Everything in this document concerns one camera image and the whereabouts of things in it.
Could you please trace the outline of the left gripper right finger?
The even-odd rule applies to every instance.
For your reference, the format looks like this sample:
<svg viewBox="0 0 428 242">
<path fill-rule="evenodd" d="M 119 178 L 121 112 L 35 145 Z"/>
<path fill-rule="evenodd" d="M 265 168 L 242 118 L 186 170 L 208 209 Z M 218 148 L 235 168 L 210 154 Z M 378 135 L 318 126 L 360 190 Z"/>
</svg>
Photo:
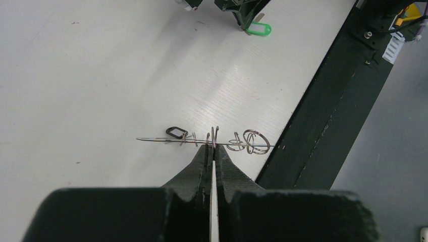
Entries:
<svg viewBox="0 0 428 242">
<path fill-rule="evenodd" d="M 216 146 L 214 158 L 219 204 L 230 204 L 239 191 L 264 191 L 232 162 L 224 146 Z"/>
</svg>

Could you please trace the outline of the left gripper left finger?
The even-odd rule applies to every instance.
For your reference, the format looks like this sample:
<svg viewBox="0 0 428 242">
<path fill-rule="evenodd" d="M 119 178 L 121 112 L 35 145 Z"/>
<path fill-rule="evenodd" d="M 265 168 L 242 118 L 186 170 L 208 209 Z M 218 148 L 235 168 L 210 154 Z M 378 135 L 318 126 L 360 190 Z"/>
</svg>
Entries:
<svg viewBox="0 0 428 242">
<path fill-rule="evenodd" d="M 212 163 L 212 146 L 201 145 L 192 161 L 162 187 L 172 189 L 181 200 L 196 210 L 209 211 Z"/>
</svg>

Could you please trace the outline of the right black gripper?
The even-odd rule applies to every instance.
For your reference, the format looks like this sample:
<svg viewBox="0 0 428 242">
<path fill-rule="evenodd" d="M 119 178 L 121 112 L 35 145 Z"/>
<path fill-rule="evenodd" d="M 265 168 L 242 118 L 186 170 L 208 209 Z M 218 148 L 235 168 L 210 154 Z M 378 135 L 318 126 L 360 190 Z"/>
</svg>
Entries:
<svg viewBox="0 0 428 242">
<path fill-rule="evenodd" d="M 215 5 L 223 12 L 232 12 L 238 25 L 249 27 L 254 18 L 270 0 L 215 0 Z"/>
</svg>

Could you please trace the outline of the key with green tag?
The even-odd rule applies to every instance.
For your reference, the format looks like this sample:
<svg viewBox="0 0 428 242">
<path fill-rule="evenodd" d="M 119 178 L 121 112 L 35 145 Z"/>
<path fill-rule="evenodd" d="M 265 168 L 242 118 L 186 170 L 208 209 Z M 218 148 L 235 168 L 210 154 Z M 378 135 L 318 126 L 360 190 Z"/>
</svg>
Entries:
<svg viewBox="0 0 428 242">
<path fill-rule="evenodd" d="M 258 14 L 248 28 L 243 29 L 247 35 L 268 36 L 272 32 L 272 27 L 267 23 L 262 23 L 261 20 L 265 13 Z"/>
</svg>

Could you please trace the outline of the large metal keyring with clips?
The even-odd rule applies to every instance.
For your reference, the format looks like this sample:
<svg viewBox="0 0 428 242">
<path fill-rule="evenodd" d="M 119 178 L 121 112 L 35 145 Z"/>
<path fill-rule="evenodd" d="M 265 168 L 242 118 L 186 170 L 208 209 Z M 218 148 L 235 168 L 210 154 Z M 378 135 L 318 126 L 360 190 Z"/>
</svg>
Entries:
<svg viewBox="0 0 428 242">
<path fill-rule="evenodd" d="M 166 137 L 137 137 L 136 140 L 142 142 L 159 142 L 165 144 L 178 143 L 181 146 L 183 144 L 193 144 L 196 147 L 199 145 L 208 145 L 213 149 L 216 149 L 219 146 L 224 146 L 230 151 L 245 151 L 248 154 L 256 155 L 265 155 L 272 148 L 272 144 L 266 138 L 266 136 L 256 130 L 246 129 L 242 134 L 234 132 L 233 138 L 226 142 L 220 142 L 218 140 L 219 130 L 220 128 L 218 126 L 215 128 L 212 127 L 211 131 L 206 134 L 204 139 L 199 139 L 197 138 L 195 132 L 189 132 L 177 126 L 173 126 L 165 130 L 165 134 L 167 135 Z"/>
</svg>

